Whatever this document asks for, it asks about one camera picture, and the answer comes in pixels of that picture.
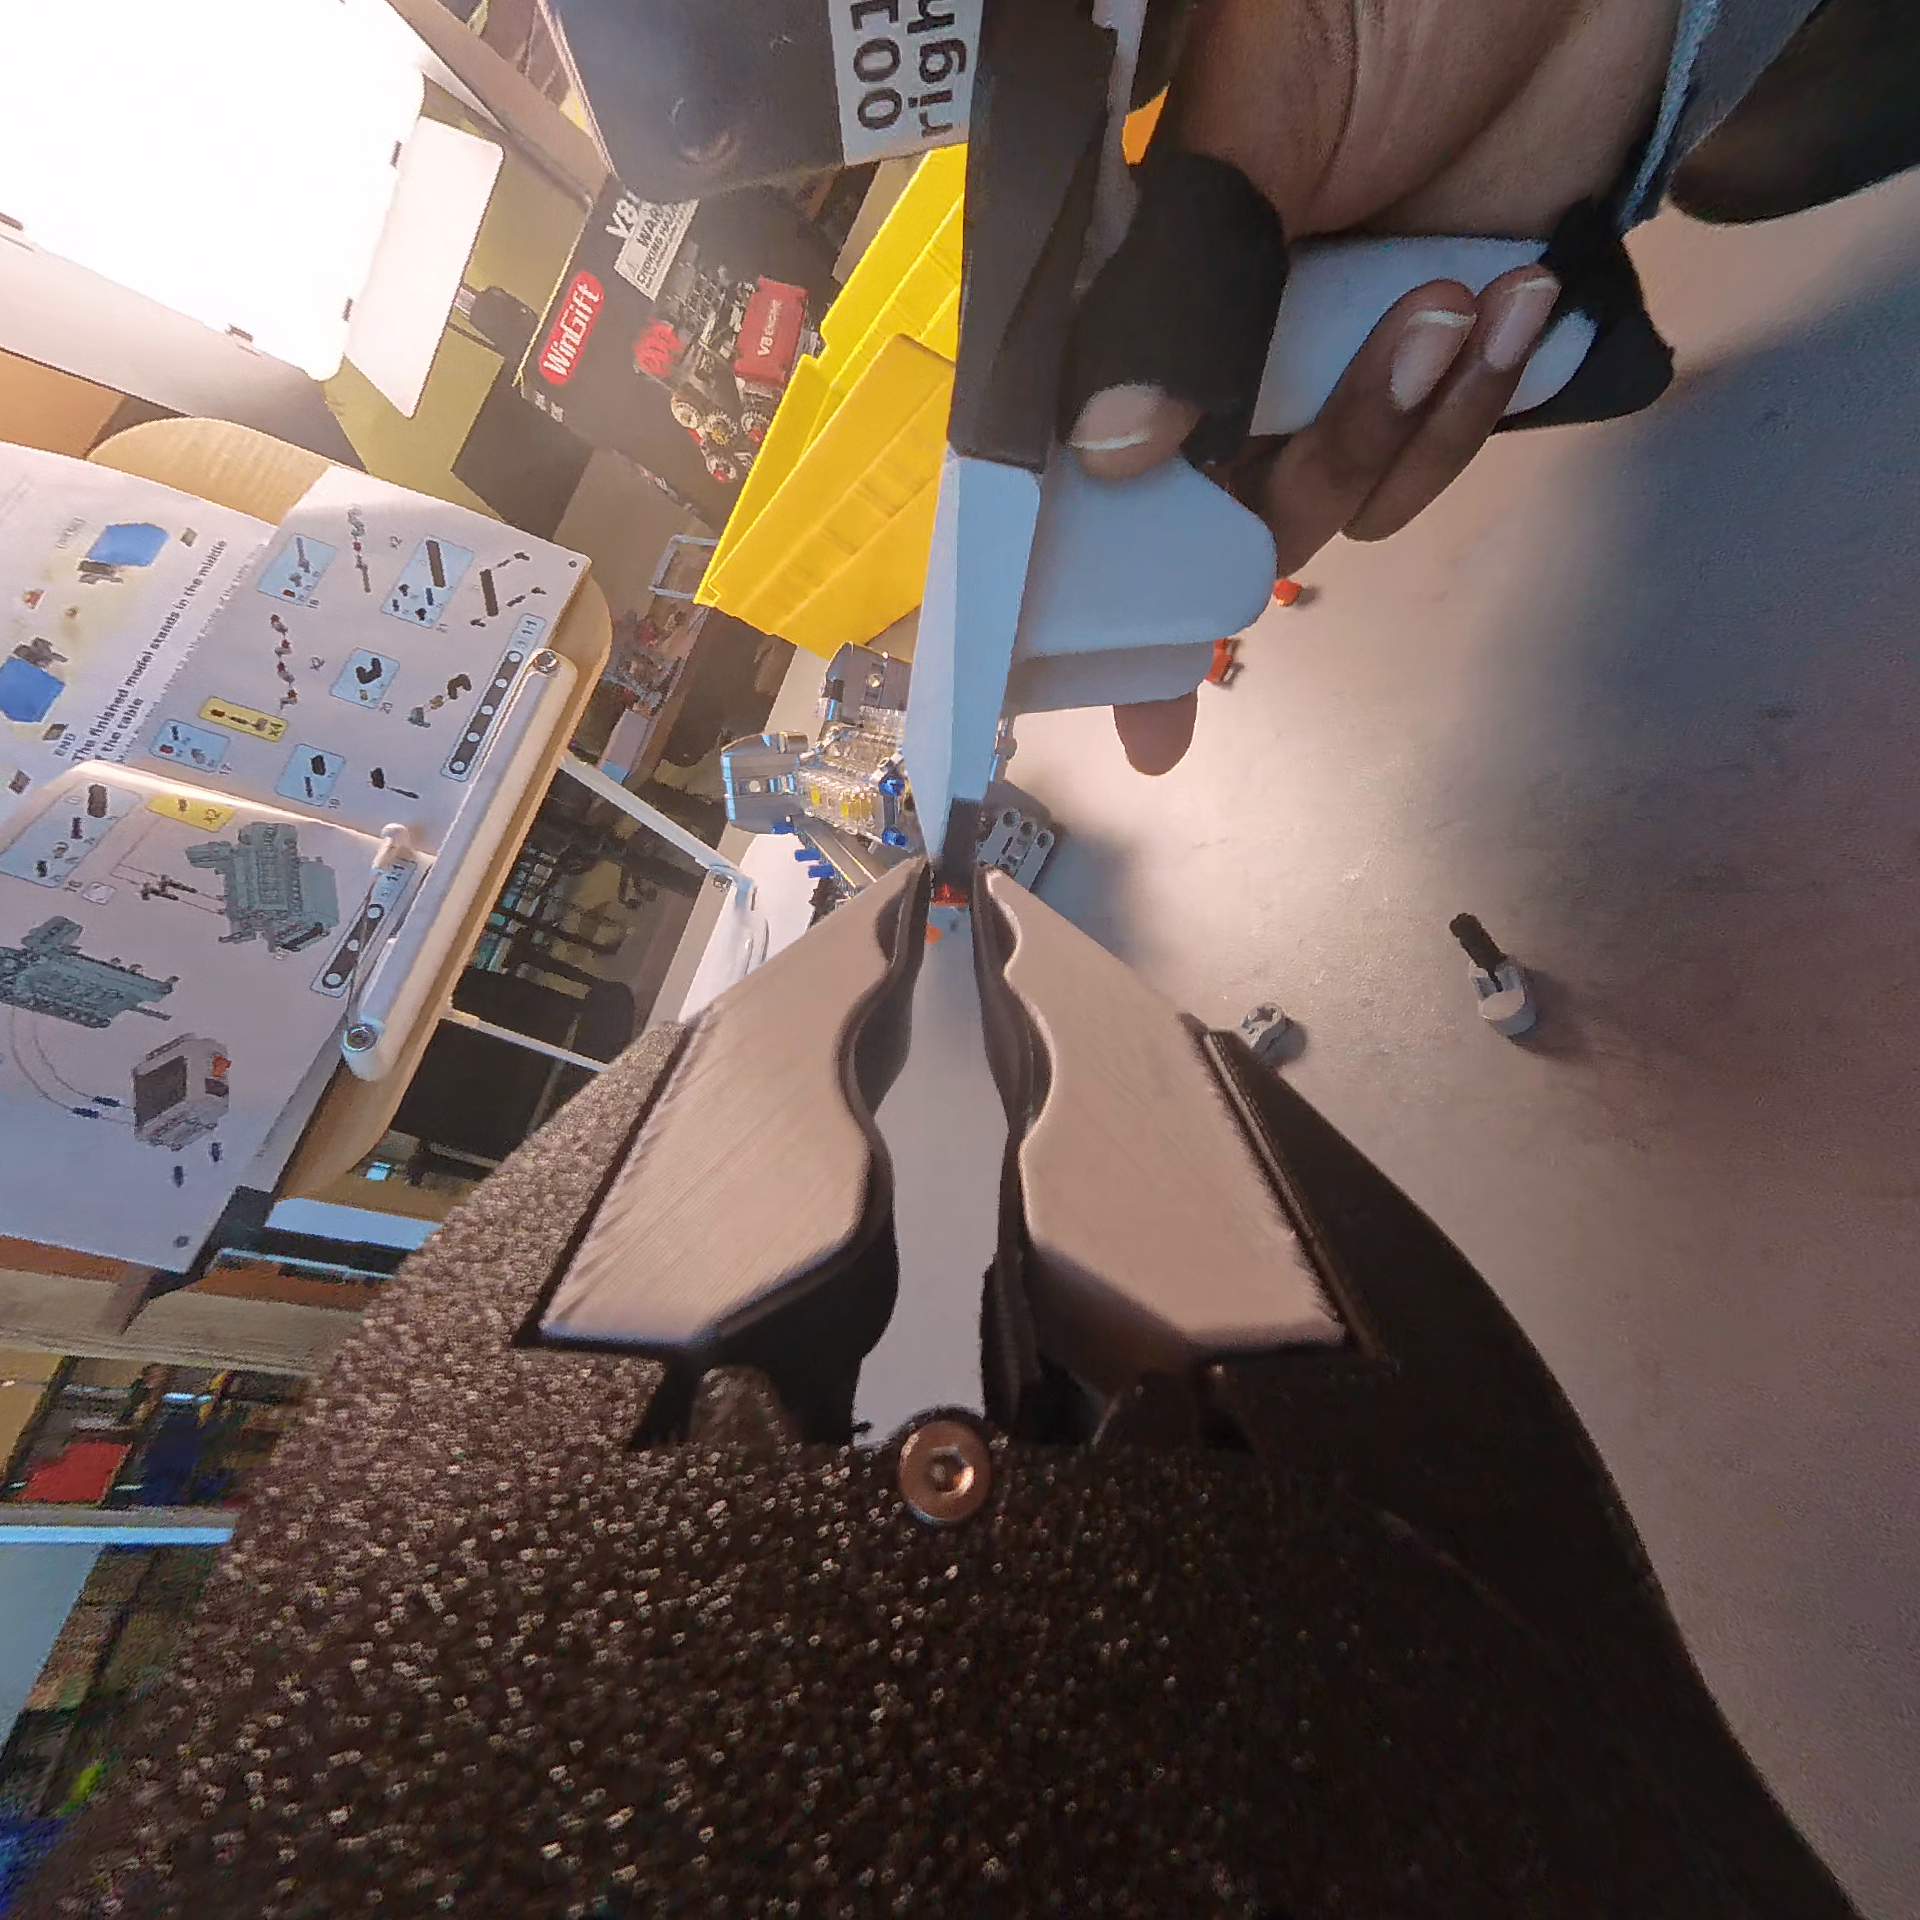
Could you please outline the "group of orange bushes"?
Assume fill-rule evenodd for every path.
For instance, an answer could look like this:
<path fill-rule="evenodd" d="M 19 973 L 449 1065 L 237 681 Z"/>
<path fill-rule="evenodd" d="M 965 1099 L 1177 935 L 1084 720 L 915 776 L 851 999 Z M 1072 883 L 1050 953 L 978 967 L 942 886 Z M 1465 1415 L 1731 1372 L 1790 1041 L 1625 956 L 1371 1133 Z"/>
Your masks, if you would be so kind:
<path fill-rule="evenodd" d="M 1306 600 L 1309 589 L 1296 579 L 1278 579 L 1272 593 L 1272 608 L 1296 608 Z M 1219 638 L 1211 644 L 1211 657 L 1204 673 L 1204 685 L 1234 687 L 1243 671 L 1243 643 L 1252 636 L 1251 628 Z"/>

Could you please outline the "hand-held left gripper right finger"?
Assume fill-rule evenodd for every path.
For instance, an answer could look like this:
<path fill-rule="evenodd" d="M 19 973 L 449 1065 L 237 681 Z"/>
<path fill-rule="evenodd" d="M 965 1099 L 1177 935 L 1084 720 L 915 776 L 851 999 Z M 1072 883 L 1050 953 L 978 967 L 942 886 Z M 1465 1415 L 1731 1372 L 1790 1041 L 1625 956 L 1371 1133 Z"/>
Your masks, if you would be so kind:
<path fill-rule="evenodd" d="M 989 1420 L 1046 1433 L 1072 1395 L 1344 1349 L 1197 1022 L 1004 872 L 974 878 L 971 929 L 1006 1117 L 980 1307 Z"/>

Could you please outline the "black printed box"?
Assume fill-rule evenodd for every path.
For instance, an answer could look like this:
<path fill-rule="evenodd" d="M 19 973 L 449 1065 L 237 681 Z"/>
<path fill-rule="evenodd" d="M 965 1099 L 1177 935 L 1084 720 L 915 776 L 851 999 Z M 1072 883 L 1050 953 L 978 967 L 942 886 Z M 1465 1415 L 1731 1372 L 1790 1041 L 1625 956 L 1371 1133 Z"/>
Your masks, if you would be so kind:
<path fill-rule="evenodd" d="M 518 367 L 537 412 L 722 529 L 835 296 L 784 195 L 650 201 L 605 181 Z"/>

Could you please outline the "white rounded board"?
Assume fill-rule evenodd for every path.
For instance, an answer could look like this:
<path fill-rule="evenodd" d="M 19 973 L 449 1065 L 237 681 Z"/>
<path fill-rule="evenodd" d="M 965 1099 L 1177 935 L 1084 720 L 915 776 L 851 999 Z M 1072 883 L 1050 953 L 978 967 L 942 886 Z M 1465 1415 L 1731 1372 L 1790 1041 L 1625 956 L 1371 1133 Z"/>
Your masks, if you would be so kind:
<path fill-rule="evenodd" d="M 650 1024 L 696 1016 L 721 992 L 755 971 L 782 943 L 782 913 L 790 905 L 794 861 L 776 833 L 739 833 L 709 869 L 680 945 L 656 993 Z"/>

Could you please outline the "wooden book stand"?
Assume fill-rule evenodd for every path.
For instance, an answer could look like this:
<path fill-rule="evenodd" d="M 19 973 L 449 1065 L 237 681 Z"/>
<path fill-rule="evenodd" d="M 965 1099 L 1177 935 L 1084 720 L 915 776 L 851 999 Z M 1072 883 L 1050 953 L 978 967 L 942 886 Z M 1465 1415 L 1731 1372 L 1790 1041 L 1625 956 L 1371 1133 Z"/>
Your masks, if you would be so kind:
<path fill-rule="evenodd" d="M 90 453 L 90 459 L 261 518 L 282 516 L 322 473 L 349 473 L 349 468 L 326 464 L 316 453 L 286 445 L 252 427 L 198 419 L 133 424 L 110 435 Z M 445 1213 L 450 1196 L 444 1191 L 417 1191 L 402 1179 L 369 1183 L 358 1172 L 379 1152 L 379 1142 L 389 1133 L 432 1038 L 466 1022 L 464 1014 L 454 1012 L 452 996 L 555 776 L 570 776 L 593 800 L 603 800 L 634 815 L 656 841 L 707 870 L 709 888 L 733 888 L 741 895 L 753 888 L 721 853 L 570 749 L 609 662 L 611 643 L 609 598 L 593 569 L 582 566 L 582 584 L 571 593 L 558 627 L 544 639 L 552 652 L 571 662 L 573 685 L 554 718 L 537 720 L 533 771 L 522 779 L 504 822 L 483 832 L 481 849 L 460 856 L 452 908 L 442 912 L 436 923 L 442 945 L 417 971 L 424 1004 L 404 1022 L 394 1020 L 386 1029 L 386 1036 L 401 1045 L 396 1067 L 377 1080 L 366 1080 L 347 1062 L 336 1062 L 321 1093 L 300 1094 L 296 1107 L 304 1117 L 304 1132 L 291 1142 L 286 1164 L 276 1168 L 272 1179 L 262 1172 L 245 1175 L 245 1192 L 270 1192 L 282 1204 L 300 1201 L 307 1208 L 322 1201 L 332 1204 L 321 1232 L 336 1238 L 371 1236 L 371 1228 L 352 1223 L 347 1213 L 371 1215 L 376 1204 L 385 1199 L 419 1201 L 426 1207 L 426 1217 L 432 1220 Z"/>

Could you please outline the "person's black trousers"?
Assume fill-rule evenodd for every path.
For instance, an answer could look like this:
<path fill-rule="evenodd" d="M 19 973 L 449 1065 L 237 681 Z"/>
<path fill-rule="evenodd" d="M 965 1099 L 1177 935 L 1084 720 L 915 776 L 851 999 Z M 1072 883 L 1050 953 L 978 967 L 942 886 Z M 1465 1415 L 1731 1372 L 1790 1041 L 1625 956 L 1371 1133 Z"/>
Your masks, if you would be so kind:
<path fill-rule="evenodd" d="M 1915 161 L 1917 5 L 1824 1 L 1674 168 L 1666 196 L 1706 224 L 1763 224 Z"/>

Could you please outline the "grey toy brick assembly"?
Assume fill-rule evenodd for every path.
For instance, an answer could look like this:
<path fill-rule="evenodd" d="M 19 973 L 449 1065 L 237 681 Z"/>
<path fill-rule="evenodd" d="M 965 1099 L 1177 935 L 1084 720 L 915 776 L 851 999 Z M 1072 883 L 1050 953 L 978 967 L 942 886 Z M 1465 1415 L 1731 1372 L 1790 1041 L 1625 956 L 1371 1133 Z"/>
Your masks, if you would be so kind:
<path fill-rule="evenodd" d="M 804 928 L 928 849 L 905 771 L 908 689 L 908 660 L 844 644 L 811 734 L 742 736 L 721 753 L 729 822 L 789 853 L 808 883 Z"/>

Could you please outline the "grey connector pin assembly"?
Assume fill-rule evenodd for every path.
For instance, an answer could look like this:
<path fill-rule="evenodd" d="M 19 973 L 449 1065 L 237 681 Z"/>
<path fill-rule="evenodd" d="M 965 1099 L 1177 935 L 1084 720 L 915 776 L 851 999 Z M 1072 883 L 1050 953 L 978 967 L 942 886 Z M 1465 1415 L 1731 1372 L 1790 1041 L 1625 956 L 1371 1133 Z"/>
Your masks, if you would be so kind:
<path fill-rule="evenodd" d="M 1525 967 L 1472 912 L 1454 913 L 1448 929 L 1467 956 L 1480 1016 L 1506 1040 L 1532 1033 L 1538 1022 L 1538 1001 Z"/>

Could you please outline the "person's right hand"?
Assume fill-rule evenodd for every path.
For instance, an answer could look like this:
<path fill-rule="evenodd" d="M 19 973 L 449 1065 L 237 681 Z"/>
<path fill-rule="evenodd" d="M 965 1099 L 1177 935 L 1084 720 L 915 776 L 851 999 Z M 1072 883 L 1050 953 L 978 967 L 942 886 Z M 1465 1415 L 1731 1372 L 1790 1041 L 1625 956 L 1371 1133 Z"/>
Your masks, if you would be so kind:
<path fill-rule="evenodd" d="M 1065 429 L 1102 480 L 1181 456 L 1257 383 L 1281 243 L 1344 232 L 1548 238 L 1600 198 L 1659 117 L 1674 1 L 1197 5 L 1126 245 L 1082 313 Z M 1293 573 L 1338 537 L 1421 516 L 1499 429 L 1560 280 L 1532 263 L 1395 302 L 1320 415 L 1211 475 Z"/>

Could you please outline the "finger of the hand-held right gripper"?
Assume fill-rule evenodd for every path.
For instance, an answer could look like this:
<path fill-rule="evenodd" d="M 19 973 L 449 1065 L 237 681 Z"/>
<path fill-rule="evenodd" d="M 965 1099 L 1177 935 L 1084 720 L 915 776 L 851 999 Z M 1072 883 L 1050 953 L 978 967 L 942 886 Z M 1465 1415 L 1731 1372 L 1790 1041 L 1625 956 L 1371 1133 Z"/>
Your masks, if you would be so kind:
<path fill-rule="evenodd" d="M 974 867 L 1037 516 L 1033 470 L 947 451 L 905 709 L 905 772 L 942 872 Z"/>

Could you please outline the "yellow bin holding brass parts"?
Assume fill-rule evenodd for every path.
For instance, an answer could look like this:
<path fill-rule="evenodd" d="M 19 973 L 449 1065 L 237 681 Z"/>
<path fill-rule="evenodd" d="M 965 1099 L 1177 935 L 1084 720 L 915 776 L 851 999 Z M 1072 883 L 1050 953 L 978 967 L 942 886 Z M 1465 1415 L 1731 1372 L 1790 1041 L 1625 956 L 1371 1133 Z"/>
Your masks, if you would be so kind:
<path fill-rule="evenodd" d="M 952 393 L 954 361 L 905 333 L 886 336 L 846 387 L 804 356 L 697 603 L 824 657 L 915 613 Z"/>

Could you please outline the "instruction booklet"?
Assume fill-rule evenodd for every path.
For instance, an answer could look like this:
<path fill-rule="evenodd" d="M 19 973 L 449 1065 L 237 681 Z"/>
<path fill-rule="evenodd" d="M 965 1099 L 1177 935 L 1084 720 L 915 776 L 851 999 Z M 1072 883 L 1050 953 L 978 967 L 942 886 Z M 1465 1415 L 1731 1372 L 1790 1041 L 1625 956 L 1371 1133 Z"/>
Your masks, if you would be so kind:
<path fill-rule="evenodd" d="M 587 673 L 563 543 L 332 468 L 276 521 L 4 445 L 4 1236 L 169 1268 L 401 1075 Z"/>

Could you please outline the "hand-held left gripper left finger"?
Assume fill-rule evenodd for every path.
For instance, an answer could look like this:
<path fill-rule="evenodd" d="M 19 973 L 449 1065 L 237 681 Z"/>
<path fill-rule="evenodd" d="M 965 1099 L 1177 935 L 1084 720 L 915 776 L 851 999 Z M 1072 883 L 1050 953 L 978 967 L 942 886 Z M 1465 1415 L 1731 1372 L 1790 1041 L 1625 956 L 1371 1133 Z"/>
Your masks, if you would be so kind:
<path fill-rule="evenodd" d="M 878 1107 L 905 1065 L 932 870 L 902 861 L 688 1027 L 537 1305 L 554 1349 L 664 1365 L 644 1445 L 715 1369 L 755 1369 L 797 1438 L 852 1440 L 898 1285 Z"/>

